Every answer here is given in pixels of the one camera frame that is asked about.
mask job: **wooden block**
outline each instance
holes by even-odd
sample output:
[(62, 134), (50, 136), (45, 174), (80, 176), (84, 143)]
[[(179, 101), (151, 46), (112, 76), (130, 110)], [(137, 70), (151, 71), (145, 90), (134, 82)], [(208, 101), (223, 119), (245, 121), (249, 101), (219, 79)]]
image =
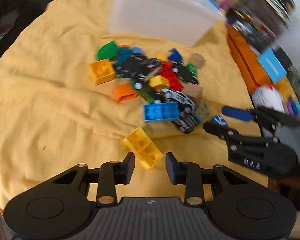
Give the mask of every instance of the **wooden block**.
[(196, 86), (191, 83), (186, 83), (184, 84), (182, 93), (190, 97), (195, 102), (196, 105), (199, 105), (202, 98), (202, 91), (203, 91), (202, 87)]
[(194, 52), (191, 54), (188, 60), (188, 62), (195, 65), (197, 69), (200, 69), (204, 65), (205, 61), (206, 60), (201, 56), (201, 54)]

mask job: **yellow blanket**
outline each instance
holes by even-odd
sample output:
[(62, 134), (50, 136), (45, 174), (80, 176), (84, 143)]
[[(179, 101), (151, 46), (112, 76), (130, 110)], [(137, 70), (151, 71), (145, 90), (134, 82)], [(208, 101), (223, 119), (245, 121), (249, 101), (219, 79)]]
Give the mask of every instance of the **yellow blanket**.
[[(245, 83), (226, 43), (224, 23), (217, 23), (193, 48), (152, 38), (112, 35), (107, 31), (113, 0), (55, 0), (18, 37), (0, 60), (0, 207), (17, 194), (78, 164), (97, 168), (123, 160), (122, 139), (142, 127), (156, 146), (179, 161), (211, 168), (221, 163), (266, 185), (267, 177), (230, 163), (225, 142), (206, 134), (202, 125), (191, 135), (171, 122), (145, 124), (139, 96), (120, 104), (111, 99), (116, 79), (98, 86), (89, 76), (96, 51), (111, 40), (141, 47), (149, 57), (175, 47), (185, 59), (202, 54), (199, 71), (203, 98), (217, 113), (222, 104), (251, 107)], [(253, 123), (231, 118), (239, 132), (258, 135)], [(131, 183), (117, 186), (121, 196), (180, 196), (184, 186), (170, 184), (164, 158), (152, 169), (136, 160)], [(91, 188), (89, 199), (94, 199)]]

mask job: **circular black cover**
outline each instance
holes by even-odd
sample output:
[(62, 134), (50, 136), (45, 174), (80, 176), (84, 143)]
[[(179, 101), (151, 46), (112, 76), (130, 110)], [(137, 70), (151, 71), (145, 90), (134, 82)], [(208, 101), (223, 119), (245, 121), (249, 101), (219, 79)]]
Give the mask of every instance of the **circular black cover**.
[(285, 197), (268, 191), (227, 192), (212, 201), (209, 213), (226, 234), (249, 240), (275, 239), (292, 230), (296, 210)]
[(13, 198), (4, 209), (4, 220), (18, 237), (50, 240), (69, 236), (80, 230), (91, 216), (89, 201), (67, 185), (49, 190), (33, 190)]

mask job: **translucent storage container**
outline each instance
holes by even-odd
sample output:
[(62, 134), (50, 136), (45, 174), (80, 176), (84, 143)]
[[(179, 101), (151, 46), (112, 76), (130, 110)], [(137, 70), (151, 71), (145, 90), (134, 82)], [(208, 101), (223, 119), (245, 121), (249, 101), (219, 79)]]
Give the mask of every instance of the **translucent storage container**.
[(193, 46), (217, 20), (225, 20), (210, 0), (114, 0), (112, 33), (139, 34)]

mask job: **toy car wheel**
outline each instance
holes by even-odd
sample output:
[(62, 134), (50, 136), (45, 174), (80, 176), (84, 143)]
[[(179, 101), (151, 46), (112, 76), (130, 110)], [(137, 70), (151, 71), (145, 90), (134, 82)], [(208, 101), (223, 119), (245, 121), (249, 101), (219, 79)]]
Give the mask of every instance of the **toy car wheel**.
[(171, 92), (166, 92), (164, 95), (166, 98), (172, 98), (173, 94)]
[(142, 84), (141, 83), (135, 83), (134, 85), (133, 85), (133, 88), (134, 89), (137, 89), (137, 90), (139, 90), (139, 89), (142, 89)]
[(191, 108), (189, 106), (186, 106), (183, 110), (188, 114), (191, 113)]

